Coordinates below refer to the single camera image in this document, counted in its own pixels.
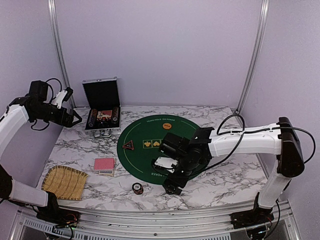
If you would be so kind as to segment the black poker chip stack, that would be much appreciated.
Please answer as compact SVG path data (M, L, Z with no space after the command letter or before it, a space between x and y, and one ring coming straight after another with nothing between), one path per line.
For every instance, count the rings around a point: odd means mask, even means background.
M144 192L143 186L139 182L132 185L132 190L136 195L142 195Z

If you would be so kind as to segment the orange big blind button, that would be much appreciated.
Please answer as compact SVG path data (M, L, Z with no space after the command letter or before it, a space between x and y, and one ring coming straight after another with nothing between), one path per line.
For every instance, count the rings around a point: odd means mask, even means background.
M172 128L172 124L166 122L166 123L164 123L164 124L162 125L162 127L163 127L165 130L170 130L170 129Z

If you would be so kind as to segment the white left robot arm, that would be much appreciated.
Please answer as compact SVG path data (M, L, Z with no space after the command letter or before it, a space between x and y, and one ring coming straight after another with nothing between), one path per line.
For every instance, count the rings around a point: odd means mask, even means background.
M42 120L45 123L55 123L59 126L71 128L82 122L82 118L73 110L63 107L73 94L70 87L52 94L47 100L48 90L53 88L48 81L35 80L30 84L29 92L23 97L15 98L0 118L0 153L26 123ZM10 200L26 205L41 207L44 215L53 223L63 219L63 211L55 204L53 193L48 193L13 179L3 166L0 167L0 199Z

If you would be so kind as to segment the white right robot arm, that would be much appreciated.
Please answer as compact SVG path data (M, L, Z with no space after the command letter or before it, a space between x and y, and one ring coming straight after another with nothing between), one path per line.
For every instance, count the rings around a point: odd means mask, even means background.
M154 165L168 171L163 184L169 194L179 195L189 178L198 175L197 167L207 165L213 157L229 158L232 154L270 154L276 157L263 189L258 193L257 206L247 219L258 224L273 208L277 198L292 178L305 170L300 140L286 117L261 127L228 129L198 128L191 138L171 132L163 138Z

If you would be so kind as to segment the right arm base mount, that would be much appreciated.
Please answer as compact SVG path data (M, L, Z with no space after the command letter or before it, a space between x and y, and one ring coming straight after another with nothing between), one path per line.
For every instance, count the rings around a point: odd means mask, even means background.
M259 193L254 199L253 209L234 212L230 214L231 224L234 229L251 227L273 221L273 208L261 208L258 204Z

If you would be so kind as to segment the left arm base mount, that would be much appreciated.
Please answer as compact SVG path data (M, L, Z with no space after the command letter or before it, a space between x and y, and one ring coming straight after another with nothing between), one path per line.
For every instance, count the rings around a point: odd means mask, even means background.
M54 193L47 191L47 205L37 206L36 217L40 220L57 225L57 228L76 227L79 222L80 213L78 211L60 208L57 197Z

